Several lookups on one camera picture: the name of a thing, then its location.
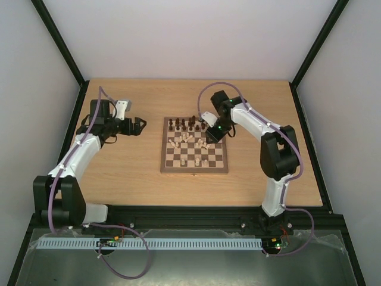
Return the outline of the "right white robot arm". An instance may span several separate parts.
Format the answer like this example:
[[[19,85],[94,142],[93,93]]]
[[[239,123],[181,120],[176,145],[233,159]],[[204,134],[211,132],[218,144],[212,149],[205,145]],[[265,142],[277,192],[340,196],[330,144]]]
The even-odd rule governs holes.
[[[260,142],[260,165],[267,177],[266,195],[260,218],[260,228],[270,234],[280,227],[278,215],[285,210],[285,195],[289,181],[301,165],[301,156],[292,126],[272,123],[255,111],[242,97],[229,98],[224,91],[211,97],[218,116],[204,112],[208,144],[221,141],[236,125],[243,127]]]

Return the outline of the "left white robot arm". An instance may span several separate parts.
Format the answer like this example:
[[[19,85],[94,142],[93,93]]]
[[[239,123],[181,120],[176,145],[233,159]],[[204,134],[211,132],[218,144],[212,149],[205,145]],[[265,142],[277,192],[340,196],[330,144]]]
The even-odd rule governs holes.
[[[126,113],[129,100],[92,100],[90,112],[76,130],[74,141],[62,160],[45,176],[33,181],[33,196],[38,218],[52,232],[55,226],[80,226],[103,223],[108,216],[105,204],[87,203],[80,189],[86,168],[109,138],[139,136],[146,121]]]

